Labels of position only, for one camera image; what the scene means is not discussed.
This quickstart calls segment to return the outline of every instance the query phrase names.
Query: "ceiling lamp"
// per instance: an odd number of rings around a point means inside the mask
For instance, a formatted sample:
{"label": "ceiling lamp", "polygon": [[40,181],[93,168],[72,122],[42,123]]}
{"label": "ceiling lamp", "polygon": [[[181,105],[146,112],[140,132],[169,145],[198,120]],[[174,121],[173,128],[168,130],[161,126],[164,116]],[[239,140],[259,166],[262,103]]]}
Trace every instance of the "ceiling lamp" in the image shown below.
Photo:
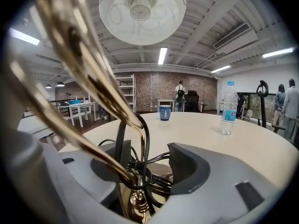
{"label": "ceiling lamp", "polygon": [[99,12],[116,38],[133,45],[151,45],[177,30],[186,0],[100,0]]}
{"label": "ceiling lamp", "polygon": [[286,54],[286,53],[291,53],[293,51],[294,51],[294,48],[288,48],[288,49],[284,49],[284,50],[278,50],[278,51],[274,51],[274,52],[263,54],[263,58],[267,58],[267,57],[270,57],[270,56],[278,56],[278,55]]}
{"label": "ceiling lamp", "polygon": [[15,38],[18,38],[18,39],[20,39],[20,40],[29,42],[29,43],[31,43],[31,44],[33,44],[33,45],[36,45],[36,46],[37,46],[38,43],[39,43],[39,40],[38,40],[38,39],[36,39],[36,38],[34,38],[34,37],[31,37],[31,36],[29,36],[29,35],[27,35],[27,34],[25,34],[25,33],[19,32],[19,31],[15,30],[15,29],[10,28],[10,29],[9,29],[9,33],[10,33],[10,35],[11,35],[12,37],[15,37]]}
{"label": "ceiling lamp", "polygon": [[228,69],[228,68],[230,68],[230,65],[227,65],[227,66],[225,66],[225,67],[222,67],[222,68],[213,70],[213,71],[211,71],[211,73],[215,73],[215,72],[218,72],[218,71],[221,71],[221,70],[225,70],[225,69]]}
{"label": "ceiling lamp", "polygon": [[57,87],[64,87],[65,85],[62,81],[59,81],[56,86]]}
{"label": "ceiling lamp", "polygon": [[167,48],[161,48],[160,49],[158,65],[163,65],[166,52],[167,52]]}

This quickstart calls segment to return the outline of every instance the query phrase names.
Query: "air vent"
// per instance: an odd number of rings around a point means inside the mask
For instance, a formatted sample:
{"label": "air vent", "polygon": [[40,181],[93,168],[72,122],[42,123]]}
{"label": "air vent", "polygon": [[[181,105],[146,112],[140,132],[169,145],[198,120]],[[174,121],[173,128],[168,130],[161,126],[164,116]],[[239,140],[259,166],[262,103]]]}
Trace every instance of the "air vent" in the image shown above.
{"label": "air vent", "polygon": [[249,26],[246,23],[240,25],[235,30],[233,30],[231,33],[229,33],[227,36],[223,37],[220,41],[218,41],[214,45],[215,49],[218,49],[223,44],[229,42],[230,40],[234,39],[235,37],[239,36],[240,34],[244,33],[247,30],[249,30]]}
{"label": "air vent", "polygon": [[37,54],[36,56],[39,57],[39,58],[48,60],[48,61],[52,61],[52,62],[56,62],[58,64],[61,64],[61,62],[59,60],[56,60],[56,59],[53,59],[53,58],[50,58],[50,57],[47,57],[47,56],[43,56],[43,55],[39,55],[39,54]]}

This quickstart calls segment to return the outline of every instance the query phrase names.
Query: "metal shelf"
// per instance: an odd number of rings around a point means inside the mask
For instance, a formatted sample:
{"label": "metal shelf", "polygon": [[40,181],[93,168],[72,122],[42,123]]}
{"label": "metal shelf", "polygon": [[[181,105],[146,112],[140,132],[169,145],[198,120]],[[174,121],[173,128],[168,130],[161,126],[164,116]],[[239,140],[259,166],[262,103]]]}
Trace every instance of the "metal shelf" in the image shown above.
{"label": "metal shelf", "polygon": [[132,105],[132,110],[133,112],[136,112],[136,78],[134,75],[131,75],[130,77],[115,77],[115,79],[118,81],[119,83],[119,88],[121,89],[126,89],[130,91],[131,94],[125,94],[125,97],[130,97],[128,98],[128,103],[129,105]]}
{"label": "metal shelf", "polygon": [[116,77],[119,81],[133,81],[133,77]]}
{"label": "metal shelf", "polygon": [[132,85],[121,85],[119,86],[121,89],[125,89],[125,88],[133,88]]}

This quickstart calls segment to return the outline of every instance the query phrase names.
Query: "fluorescent light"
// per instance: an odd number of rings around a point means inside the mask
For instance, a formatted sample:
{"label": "fluorescent light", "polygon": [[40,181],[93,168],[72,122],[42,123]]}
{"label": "fluorescent light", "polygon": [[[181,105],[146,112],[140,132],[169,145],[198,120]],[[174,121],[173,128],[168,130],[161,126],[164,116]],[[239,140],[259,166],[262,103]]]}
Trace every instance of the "fluorescent light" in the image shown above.
{"label": "fluorescent light", "polygon": [[219,68],[219,69],[217,69],[217,70],[213,70],[213,71],[211,71],[211,73],[215,73],[215,72],[218,72],[218,71],[221,71],[221,70],[225,70],[225,69],[227,69],[227,68],[230,68],[230,65],[227,65],[227,66],[225,66],[225,67]]}
{"label": "fluorescent light", "polygon": [[285,54],[285,53],[291,53],[293,51],[294,51],[294,48],[278,50],[278,51],[274,51],[274,52],[271,52],[271,53],[263,54],[263,58],[267,58],[267,57],[270,57],[270,56],[277,56],[277,55]]}
{"label": "fluorescent light", "polygon": [[22,32],[19,32],[19,31],[15,30],[15,29],[10,28],[10,29],[9,29],[9,33],[10,33],[10,35],[11,35],[12,37],[15,37],[15,38],[18,38],[18,39],[20,39],[20,40],[29,42],[29,43],[34,44],[34,45],[36,45],[36,46],[37,46],[38,43],[39,43],[39,40],[38,40],[38,39],[35,39],[35,38],[33,38],[33,37],[29,36],[29,35],[26,35],[26,34],[24,34],[24,33],[22,33]]}
{"label": "fluorescent light", "polygon": [[162,65],[167,52],[167,48],[161,48],[158,65]]}

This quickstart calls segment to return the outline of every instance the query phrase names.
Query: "floor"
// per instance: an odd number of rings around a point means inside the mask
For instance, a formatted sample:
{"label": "floor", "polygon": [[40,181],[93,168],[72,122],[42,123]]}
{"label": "floor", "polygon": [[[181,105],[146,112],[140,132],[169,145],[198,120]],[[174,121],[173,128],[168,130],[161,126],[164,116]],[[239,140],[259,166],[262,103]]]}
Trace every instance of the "floor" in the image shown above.
{"label": "floor", "polygon": [[[217,114],[216,110],[212,110],[212,111],[204,111],[204,113],[208,113],[208,114]],[[79,122],[79,118],[75,118],[74,119],[74,123],[75,123],[75,128],[81,133],[84,134],[100,125],[106,124],[108,122],[110,122],[110,120],[104,120],[104,119],[100,119],[95,121],[93,119],[93,114],[88,114],[88,120],[85,120],[84,117],[82,118],[82,122],[83,122],[83,128],[81,128],[80,126],[80,122]],[[59,151],[60,149],[62,149],[65,146],[65,141],[63,139],[61,139],[58,135],[54,134],[51,136],[53,145],[55,146],[55,148],[57,149],[57,151]],[[40,139],[41,142],[47,143],[46,139]],[[298,148],[299,147],[299,132],[297,132],[296,138],[295,138],[295,142],[294,145]]]}

